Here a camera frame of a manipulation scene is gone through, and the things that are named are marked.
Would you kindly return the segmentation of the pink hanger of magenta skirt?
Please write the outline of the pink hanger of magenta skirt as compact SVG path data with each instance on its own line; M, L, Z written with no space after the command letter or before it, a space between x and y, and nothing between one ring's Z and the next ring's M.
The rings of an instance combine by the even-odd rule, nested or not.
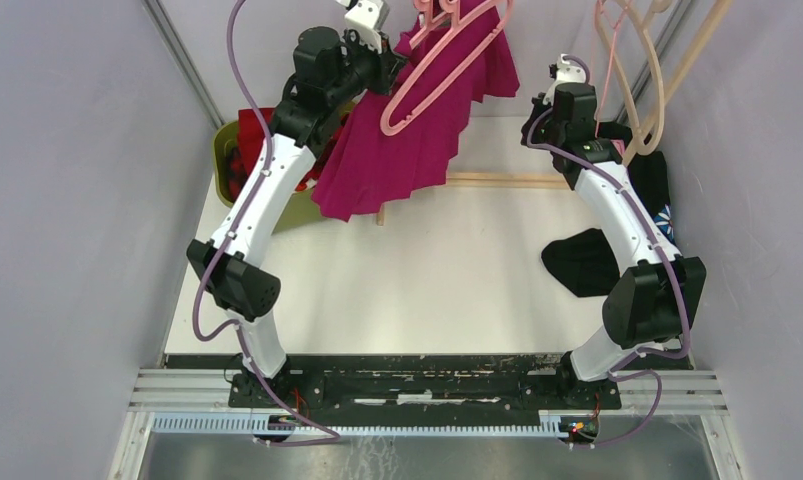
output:
M457 0L413 0L418 12L419 28L410 39L410 47L417 48L427 36L439 28L454 28L459 22L461 7Z

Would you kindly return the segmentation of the magenta pleated skirt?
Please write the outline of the magenta pleated skirt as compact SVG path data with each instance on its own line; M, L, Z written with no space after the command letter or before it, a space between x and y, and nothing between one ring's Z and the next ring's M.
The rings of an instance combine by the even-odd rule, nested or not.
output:
M492 7L463 30L427 67L393 112L392 122L435 90L501 21ZM406 82L448 26L432 33L415 49L410 39L419 21L398 37L394 50L408 59L398 76ZM468 126L473 102L485 97L512 98L520 81L504 31L428 108L396 135L387 136L380 117L389 96L367 92L354 107L314 188L312 199L327 218L349 221L376 214L387 202L407 199L415 190L443 185L450 161L458 155L460 134Z

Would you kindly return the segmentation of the pink wire hanger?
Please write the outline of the pink wire hanger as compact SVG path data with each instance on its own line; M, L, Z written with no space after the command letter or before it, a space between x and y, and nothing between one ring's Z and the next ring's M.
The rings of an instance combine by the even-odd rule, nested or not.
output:
M618 36L621 31L622 24L626 18L631 18L633 2L617 1L617 4L621 8L621 12L615 21L611 20L607 14L605 10L605 4L606 1L596 1L593 11L595 31L601 40L601 43L608 51L607 69L603 83L602 99L599 102L596 113L596 135L600 133L602 119L599 117L599 115L605 106L609 92L610 79L615 69L617 71L617 75L619 76L618 83L622 90L623 105L625 106L625 110L628 111L628 105L631 105L632 110L636 111L636 101L633 96L631 85L627 82L627 76L624 73L624 70L621 68L621 63L616 52Z

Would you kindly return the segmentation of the red dress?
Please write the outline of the red dress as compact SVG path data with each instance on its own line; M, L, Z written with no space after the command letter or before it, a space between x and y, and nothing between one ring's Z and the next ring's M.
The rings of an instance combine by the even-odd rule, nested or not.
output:
M341 126L335 131L315 165L300 181L295 189L295 192L303 192L312 189L317 185L325 165L341 137L343 127L345 126L354 106L354 102L349 102L343 107L341 114ZM249 176L257 163L257 158L260 154L261 147L265 142L265 135L259 124L259 121L256 119L255 114L251 110L239 111L237 125L238 131L235 139L235 147L240 149L245 170Z

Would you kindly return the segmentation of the beige plastic hanger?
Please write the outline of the beige plastic hanger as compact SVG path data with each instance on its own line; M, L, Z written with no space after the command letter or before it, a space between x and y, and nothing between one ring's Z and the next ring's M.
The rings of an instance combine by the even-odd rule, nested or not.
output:
M615 21L621 12L621 8L617 4L617 1L614 1L612 5L616 11L614 15L610 16L608 14L607 3L605 4L605 10L610 19ZM636 101L636 111L632 110L631 105L628 105L628 111L626 111L625 106L623 105L622 90L618 83L621 91L622 105L625 110L627 124L632 133L632 140L627 145L625 156L622 157L623 162L626 164L631 163L632 160L638 155L646 156L657 150L665 131L666 106L670 98L670 91L666 86L664 74L662 73L660 54L658 52L656 40L651 35L651 27L654 23L655 17L659 14L667 12L667 10L671 8L671 5L672 3L670 1L652 1L647 5L647 7L645 7L644 10L639 10L634 6L633 3L631 18L626 18L621 28L621 31L624 27L628 27L634 31L638 40L638 45L641 47L642 53L645 57L644 69L646 71L646 87L648 88L648 91L654 95L651 110L646 115L641 115L638 112L638 98L635 92L637 82L628 77L625 65L620 58L618 53L620 33L618 36L616 52L621 63L621 68L624 70L624 73L627 76L627 82L631 85L633 96ZM601 46L606 51L608 61L608 51L602 43ZM616 69L611 76L611 79L612 78L616 79L618 82L619 76L617 75Z

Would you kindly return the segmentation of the red navy plaid skirt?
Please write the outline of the red navy plaid skirt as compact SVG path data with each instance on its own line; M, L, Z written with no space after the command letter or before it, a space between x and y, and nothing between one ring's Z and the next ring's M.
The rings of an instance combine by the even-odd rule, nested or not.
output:
M226 155L224 173L227 181L228 193L231 200L235 201L241 193L248 176L238 147L234 147Z

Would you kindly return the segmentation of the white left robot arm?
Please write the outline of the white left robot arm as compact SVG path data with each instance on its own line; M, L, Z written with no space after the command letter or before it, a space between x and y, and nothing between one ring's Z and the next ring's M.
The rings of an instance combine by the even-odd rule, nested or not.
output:
M296 187L321 157L340 126L343 107L363 92L387 94L405 63L379 28L313 27L293 52L294 71L270 119L261 119L265 142L231 210L211 237L194 240L187 258L200 285L229 313L244 361L257 377L253 392L268 406L284 404L291 379L273 310L278 277L262 270L273 231Z

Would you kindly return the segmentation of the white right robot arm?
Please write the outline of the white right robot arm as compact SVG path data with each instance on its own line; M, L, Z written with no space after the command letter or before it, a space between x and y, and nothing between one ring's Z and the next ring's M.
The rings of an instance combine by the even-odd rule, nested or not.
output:
M614 379L637 357L688 355L707 271L661 233L614 143L596 135L595 88L562 83L549 102L530 124L525 143L551 153L555 169L597 217L620 273L603 303L602 327L566 354L567 373L554 382L557 400L579 408L594 396L594 382Z

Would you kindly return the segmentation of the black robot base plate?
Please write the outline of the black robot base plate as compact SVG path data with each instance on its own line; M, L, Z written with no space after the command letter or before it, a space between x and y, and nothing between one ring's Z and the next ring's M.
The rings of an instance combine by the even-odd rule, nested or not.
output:
M560 353L292 355L260 382L239 354L169 355L168 370L213 371L223 406L271 410L275 431L320 424L439 428L536 426L542 410L619 410L610 380L579 381Z

